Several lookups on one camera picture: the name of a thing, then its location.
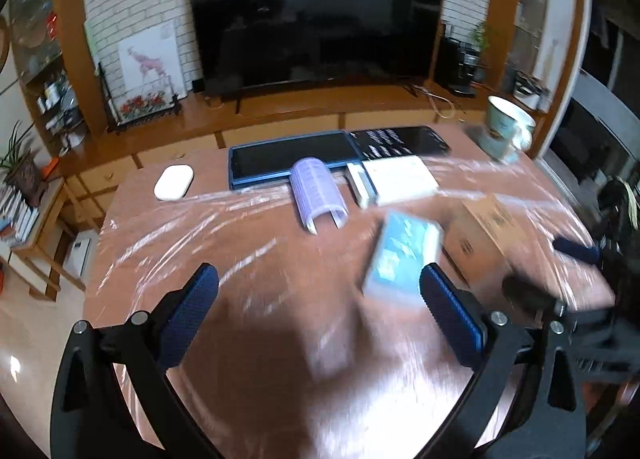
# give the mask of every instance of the television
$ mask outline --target television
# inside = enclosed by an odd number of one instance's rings
[[[209,96],[423,81],[441,0],[191,0]]]

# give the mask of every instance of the ceramic mug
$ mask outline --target ceramic mug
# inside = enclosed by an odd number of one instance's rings
[[[481,148],[496,160],[511,163],[518,150],[531,147],[535,120],[516,104],[498,96],[489,96],[487,131]]]

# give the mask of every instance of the cardboard box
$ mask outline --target cardboard box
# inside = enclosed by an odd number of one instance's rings
[[[506,250],[525,239],[494,196],[464,201],[451,222],[444,249],[469,285],[501,279],[510,268]]]

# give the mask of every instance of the blue gripper pad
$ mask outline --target blue gripper pad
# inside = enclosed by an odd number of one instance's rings
[[[172,313],[167,315],[166,322],[162,324],[158,334],[156,362],[161,372],[178,366],[184,358],[209,308],[218,296],[219,282],[215,267],[203,264],[181,291],[169,293],[162,299],[161,303],[169,299],[169,295],[178,295],[172,298],[176,304],[171,306]]]
[[[464,291],[450,282],[437,264],[429,264],[420,274],[420,294],[431,311],[463,367],[477,371],[482,363],[482,350],[486,343],[486,327],[478,313],[469,312],[461,301]],[[470,303],[479,307],[470,294]]]
[[[595,265],[600,260],[600,249],[597,246],[583,246],[564,237],[558,237],[554,241],[554,249],[586,264]]]

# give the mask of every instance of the potted plant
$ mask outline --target potted plant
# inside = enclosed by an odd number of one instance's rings
[[[484,81],[486,70],[489,65],[487,63],[487,52],[489,51],[489,38],[486,22],[480,22],[470,35],[471,42],[474,43],[480,52],[480,63],[474,75],[474,82],[481,84]]]
[[[6,173],[4,181],[15,186],[29,206],[35,207],[40,205],[40,199],[47,189],[47,184],[42,181],[42,175],[33,161],[31,151],[23,150],[24,142],[32,128],[33,124],[18,135],[20,121],[15,122],[7,151],[0,159],[0,170]]]

